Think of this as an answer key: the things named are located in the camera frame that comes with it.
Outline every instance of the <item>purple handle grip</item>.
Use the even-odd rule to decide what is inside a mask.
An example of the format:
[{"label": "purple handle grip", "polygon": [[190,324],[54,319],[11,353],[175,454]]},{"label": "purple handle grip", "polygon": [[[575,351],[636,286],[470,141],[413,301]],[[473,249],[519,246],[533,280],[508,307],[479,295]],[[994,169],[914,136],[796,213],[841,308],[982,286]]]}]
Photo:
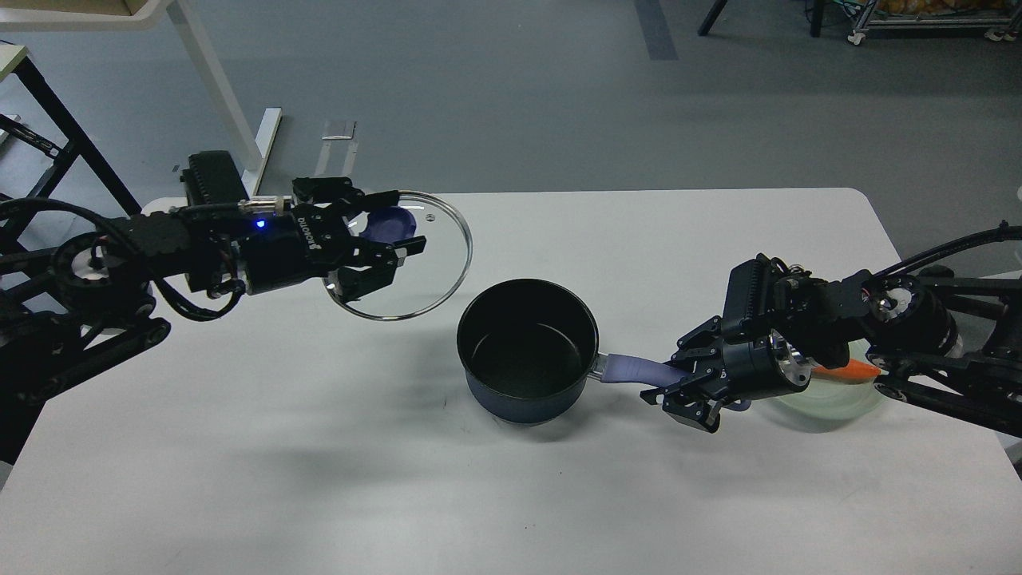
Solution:
[{"label": "purple handle grip", "polygon": [[665,388],[677,384],[682,378],[688,376],[688,372],[663,364],[631,355],[611,353],[607,355],[607,365],[600,376],[600,381],[605,384],[634,382],[657,388]]}]

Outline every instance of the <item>screw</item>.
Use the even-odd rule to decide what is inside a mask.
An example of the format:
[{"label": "screw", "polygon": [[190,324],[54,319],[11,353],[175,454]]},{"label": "screw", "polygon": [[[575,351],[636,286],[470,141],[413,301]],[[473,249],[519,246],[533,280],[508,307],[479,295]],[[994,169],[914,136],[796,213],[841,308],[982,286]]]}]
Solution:
[{"label": "screw", "polygon": [[170,334],[170,332],[171,330],[168,326],[160,326],[159,328],[150,332],[148,336],[146,336],[145,338],[146,345],[154,346],[159,342],[162,342],[167,338],[167,335]]}]

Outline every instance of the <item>table leg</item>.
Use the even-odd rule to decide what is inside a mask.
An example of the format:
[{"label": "table leg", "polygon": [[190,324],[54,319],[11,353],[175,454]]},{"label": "table leg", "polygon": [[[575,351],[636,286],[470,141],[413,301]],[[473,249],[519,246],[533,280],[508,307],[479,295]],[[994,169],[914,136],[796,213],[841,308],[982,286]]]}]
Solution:
[{"label": "table leg", "polygon": [[266,169],[266,160],[270,156],[270,148],[280,125],[281,109],[267,108],[260,125],[259,133],[253,136],[251,128],[241,112],[241,104],[227,81],[224,67],[213,49],[213,42],[198,15],[187,0],[175,0],[167,5],[167,13],[178,31],[178,36],[185,45],[185,50],[198,70],[202,83],[213,98],[214,107],[227,127],[228,135],[234,146],[234,152],[244,165],[242,182],[249,195],[254,195]]},{"label": "table leg", "polygon": [[809,36],[820,38],[820,29],[824,26],[824,7],[827,0],[812,0],[812,21],[809,22]]},{"label": "table leg", "polygon": [[728,0],[715,0],[713,2],[713,7],[709,9],[706,13],[706,18],[703,20],[702,26],[699,27],[699,36],[706,36],[709,34],[709,29],[713,28],[713,22],[716,21],[716,17],[721,15],[721,10],[728,5]]}]

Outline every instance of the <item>metal frame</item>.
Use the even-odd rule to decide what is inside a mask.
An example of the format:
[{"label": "metal frame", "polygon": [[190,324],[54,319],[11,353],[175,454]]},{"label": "metal frame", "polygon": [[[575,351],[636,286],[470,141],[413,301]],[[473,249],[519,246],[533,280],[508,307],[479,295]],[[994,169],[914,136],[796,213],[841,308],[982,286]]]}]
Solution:
[{"label": "metal frame", "polygon": [[244,166],[241,179],[245,189],[249,195],[256,195],[283,112],[280,107],[266,108],[252,135],[213,42],[188,0],[148,0],[131,16],[0,8],[0,32],[144,30],[155,26],[165,10],[227,129],[235,156]]},{"label": "metal frame", "polygon": [[[71,111],[64,107],[63,103],[46,83],[43,75],[39,71],[32,60],[28,57],[21,59],[13,69],[13,74],[18,77],[29,93],[39,102],[43,111],[50,116],[57,129],[67,138],[67,143],[61,147],[33,132],[24,124],[15,122],[10,117],[0,114],[0,129],[6,131],[10,136],[15,137],[29,145],[39,149],[48,157],[53,159],[53,163],[40,176],[39,180],[29,191],[29,197],[49,197],[57,184],[71,169],[75,160],[81,157],[89,164],[99,181],[103,183],[113,198],[117,199],[121,207],[128,213],[138,213],[142,206],[125,186],[121,178],[113,172],[113,167],[106,161],[96,145],[89,139],[85,130],[72,115]],[[32,222],[32,217],[10,218],[0,227],[0,252],[22,252],[25,247],[17,241],[21,232]]]},{"label": "metal frame", "polygon": [[1001,40],[1007,33],[1017,33],[1022,27],[1022,1],[1017,1],[1015,7],[1008,15],[971,15],[960,16],[923,16],[923,15],[892,15],[881,19],[874,19],[873,13],[876,11],[879,0],[868,0],[863,6],[855,20],[855,27],[848,35],[848,42],[858,45],[866,38],[866,33],[870,30],[881,29],[961,29],[961,28],[989,28],[986,37],[990,40]]}]

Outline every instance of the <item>white desk leg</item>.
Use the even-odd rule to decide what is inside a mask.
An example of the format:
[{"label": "white desk leg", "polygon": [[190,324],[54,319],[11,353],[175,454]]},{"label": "white desk leg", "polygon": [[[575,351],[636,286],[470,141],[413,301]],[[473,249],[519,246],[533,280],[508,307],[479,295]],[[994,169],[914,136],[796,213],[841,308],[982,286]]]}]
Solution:
[{"label": "white desk leg", "polygon": [[213,98],[214,107],[227,127],[228,135],[234,146],[234,153],[238,155],[241,164],[244,165],[244,174],[241,177],[245,184],[245,189],[249,195],[254,195],[259,189],[260,181],[263,179],[263,172],[266,169],[266,160],[270,156],[270,148],[273,145],[274,137],[277,134],[277,127],[280,125],[281,108],[269,107],[263,113],[263,121],[260,124],[259,132],[253,137],[245,116],[241,113],[241,105],[234,95],[230,82],[224,67],[217,58],[217,53],[213,49],[210,36],[198,19],[198,14],[188,3],[188,0],[176,0],[167,5],[167,13],[174,22],[174,28],[178,31],[181,41],[185,45],[185,50],[191,58],[195,69],[198,70],[202,83],[205,85],[210,96]]}]

